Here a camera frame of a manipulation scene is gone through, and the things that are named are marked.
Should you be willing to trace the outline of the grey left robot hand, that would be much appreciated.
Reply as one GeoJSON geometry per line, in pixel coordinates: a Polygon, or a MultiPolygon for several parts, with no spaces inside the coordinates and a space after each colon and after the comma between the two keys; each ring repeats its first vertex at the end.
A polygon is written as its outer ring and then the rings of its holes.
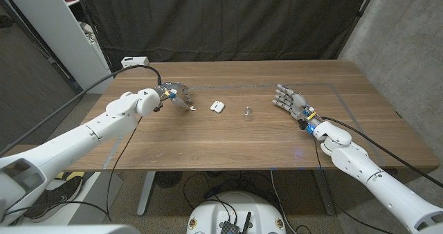
{"type": "Polygon", "coordinates": [[[192,98],[189,94],[189,88],[180,82],[165,82],[156,87],[160,100],[170,100],[176,106],[190,110],[192,98]]]}

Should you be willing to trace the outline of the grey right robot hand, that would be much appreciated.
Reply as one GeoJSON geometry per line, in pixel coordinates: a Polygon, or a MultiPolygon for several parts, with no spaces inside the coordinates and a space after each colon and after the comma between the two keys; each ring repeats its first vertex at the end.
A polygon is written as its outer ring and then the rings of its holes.
{"type": "Polygon", "coordinates": [[[298,121],[301,130],[306,130],[309,134],[313,134],[315,128],[321,123],[317,119],[317,113],[311,107],[305,98],[294,90],[278,84],[275,90],[275,99],[272,103],[288,111],[290,115],[298,121]]]}

